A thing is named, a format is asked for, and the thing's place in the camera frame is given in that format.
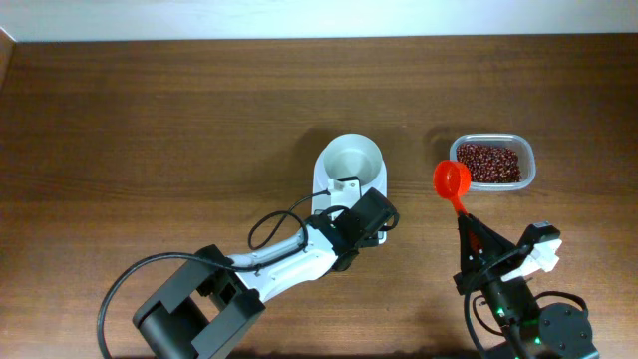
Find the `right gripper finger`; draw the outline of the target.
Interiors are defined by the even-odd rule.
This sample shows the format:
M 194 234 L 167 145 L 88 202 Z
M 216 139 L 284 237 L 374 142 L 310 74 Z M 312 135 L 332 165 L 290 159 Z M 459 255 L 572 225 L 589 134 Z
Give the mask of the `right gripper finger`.
M 486 226 L 472 214 L 467 215 L 468 255 L 501 255 L 514 249 L 514 244 Z
M 461 272 L 475 272 L 477 270 L 477 255 L 473 250 L 473 237 L 477 223 L 475 219 L 462 211 L 457 212 L 458 231 L 460 236 L 460 265 Z

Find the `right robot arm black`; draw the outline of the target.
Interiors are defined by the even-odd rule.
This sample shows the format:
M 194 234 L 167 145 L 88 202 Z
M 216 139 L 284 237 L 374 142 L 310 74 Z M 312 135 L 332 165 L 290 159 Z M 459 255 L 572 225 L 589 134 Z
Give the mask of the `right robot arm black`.
M 458 213 L 460 268 L 454 276 L 464 319 L 481 358 L 598 358 L 589 310 L 562 291 L 534 294 L 526 276 L 558 262 L 560 231 L 529 225 L 512 243 L 469 213 Z

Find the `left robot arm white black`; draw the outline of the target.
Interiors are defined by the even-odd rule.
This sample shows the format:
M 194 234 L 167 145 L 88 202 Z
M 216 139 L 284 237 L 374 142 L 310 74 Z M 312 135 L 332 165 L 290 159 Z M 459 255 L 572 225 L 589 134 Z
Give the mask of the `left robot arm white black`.
M 363 247 L 399 220 L 371 188 L 352 206 L 333 205 L 303 220 L 290 238 L 252 253 L 225 256 L 210 245 L 188 260 L 134 314 L 133 324 L 159 358 L 225 358 L 268 300 L 331 271 L 344 271 Z

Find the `orange measuring scoop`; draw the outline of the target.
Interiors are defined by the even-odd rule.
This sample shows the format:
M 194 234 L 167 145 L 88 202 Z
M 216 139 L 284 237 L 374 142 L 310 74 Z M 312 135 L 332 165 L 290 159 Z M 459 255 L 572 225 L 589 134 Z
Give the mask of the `orange measuring scoop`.
M 445 160 L 437 164 L 433 174 L 433 186 L 437 195 L 448 200 L 457 215 L 467 214 L 461 198 L 471 186 L 470 170 L 460 162 Z

